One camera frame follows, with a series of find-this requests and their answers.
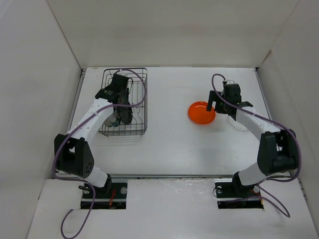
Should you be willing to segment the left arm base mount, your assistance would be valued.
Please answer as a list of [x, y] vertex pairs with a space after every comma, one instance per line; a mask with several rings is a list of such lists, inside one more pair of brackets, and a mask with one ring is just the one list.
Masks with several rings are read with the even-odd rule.
[[[84, 184], [78, 186], [82, 191], [80, 209], [89, 209], [93, 199], [92, 189]], [[109, 192], [95, 187], [96, 197], [93, 210], [124, 210], [126, 209], [128, 184], [127, 182], [113, 182]]]

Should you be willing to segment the white plate dark rim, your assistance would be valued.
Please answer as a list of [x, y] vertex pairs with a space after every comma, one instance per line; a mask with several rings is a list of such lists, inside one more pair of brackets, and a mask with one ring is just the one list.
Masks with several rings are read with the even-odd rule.
[[117, 112], [113, 112], [110, 123], [113, 127], [118, 127], [121, 124], [121, 118]]

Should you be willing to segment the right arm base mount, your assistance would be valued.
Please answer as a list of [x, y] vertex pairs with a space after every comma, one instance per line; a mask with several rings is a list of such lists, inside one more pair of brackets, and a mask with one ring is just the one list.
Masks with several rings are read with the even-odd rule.
[[263, 209], [260, 188], [255, 184], [236, 188], [232, 182], [215, 181], [213, 194], [218, 209]]

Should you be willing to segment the black plate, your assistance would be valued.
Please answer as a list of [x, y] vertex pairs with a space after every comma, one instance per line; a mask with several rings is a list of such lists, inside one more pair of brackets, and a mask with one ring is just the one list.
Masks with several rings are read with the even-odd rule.
[[118, 107], [117, 108], [117, 113], [121, 118], [121, 121], [124, 124], [131, 124], [132, 119], [133, 119], [133, 113], [132, 113], [132, 108], [130, 107], [131, 104], [126, 105], [129, 107]]

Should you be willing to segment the white plate red characters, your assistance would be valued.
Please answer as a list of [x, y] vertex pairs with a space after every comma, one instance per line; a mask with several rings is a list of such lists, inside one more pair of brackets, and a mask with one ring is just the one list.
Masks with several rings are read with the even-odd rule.
[[109, 119], [104, 120], [103, 124], [104, 124], [106, 127], [113, 127], [113, 125], [112, 125], [112, 123], [109, 121]]

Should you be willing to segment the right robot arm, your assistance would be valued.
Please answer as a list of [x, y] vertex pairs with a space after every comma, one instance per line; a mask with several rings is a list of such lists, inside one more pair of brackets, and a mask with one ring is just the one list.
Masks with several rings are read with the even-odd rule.
[[259, 141], [256, 163], [233, 175], [230, 190], [234, 195], [242, 196], [276, 173], [300, 172], [301, 150], [294, 131], [258, 115], [250, 102], [242, 101], [238, 84], [225, 83], [221, 92], [210, 91], [206, 109], [230, 116]]

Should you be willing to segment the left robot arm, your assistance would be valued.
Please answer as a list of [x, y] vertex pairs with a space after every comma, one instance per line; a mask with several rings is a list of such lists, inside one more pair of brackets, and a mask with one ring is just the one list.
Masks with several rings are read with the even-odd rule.
[[130, 104], [128, 81], [127, 75], [114, 74], [110, 84], [95, 95], [91, 107], [77, 125], [54, 139], [55, 168], [90, 183], [102, 198], [110, 195], [112, 179], [95, 165], [90, 143], [102, 125], [120, 125], [119, 112], [126, 108], [116, 104]]

